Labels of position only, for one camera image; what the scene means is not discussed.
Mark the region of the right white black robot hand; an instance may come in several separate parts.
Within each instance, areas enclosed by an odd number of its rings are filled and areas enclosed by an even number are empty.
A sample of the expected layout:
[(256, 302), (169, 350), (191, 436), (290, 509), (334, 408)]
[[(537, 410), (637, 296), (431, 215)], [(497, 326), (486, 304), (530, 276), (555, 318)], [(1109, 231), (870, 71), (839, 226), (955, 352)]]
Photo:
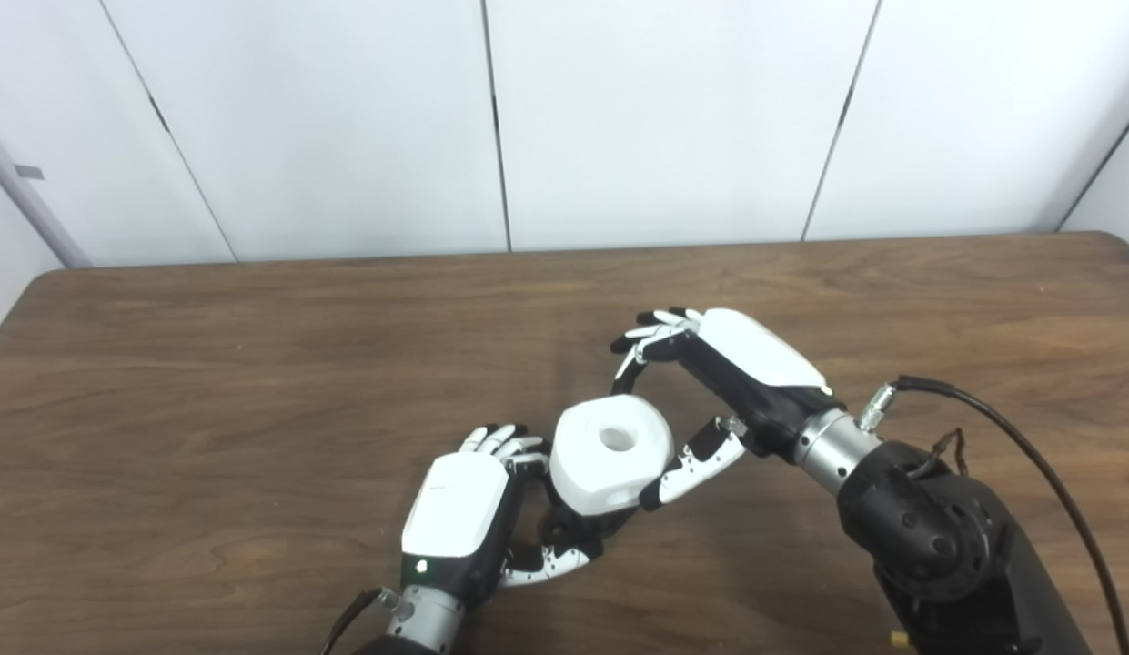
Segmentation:
[(639, 494), (644, 510), (675, 501), (743, 453), (789, 463), (809, 420), (844, 408), (805, 356), (739, 311), (672, 307), (642, 312), (636, 323), (610, 343), (610, 352), (623, 357), (611, 395), (633, 391), (651, 363), (677, 363), (730, 408), (730, 414), (707, 420), (646, 484)]

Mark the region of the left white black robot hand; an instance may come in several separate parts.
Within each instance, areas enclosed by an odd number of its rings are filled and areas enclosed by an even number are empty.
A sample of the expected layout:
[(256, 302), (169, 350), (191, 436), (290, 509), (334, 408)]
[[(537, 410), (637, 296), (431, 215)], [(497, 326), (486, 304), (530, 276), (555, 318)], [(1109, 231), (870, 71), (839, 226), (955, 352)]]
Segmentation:
[(594, 532), (564, 523), (539, 544), (513, 536), (531, 484), (551, 492), (550, 445), (519, 423), (474, 428), (432, 460), (401, 535), (403, 590), (447, 594), (473, 612), (505, 586), (546, 583), (604, 554)]

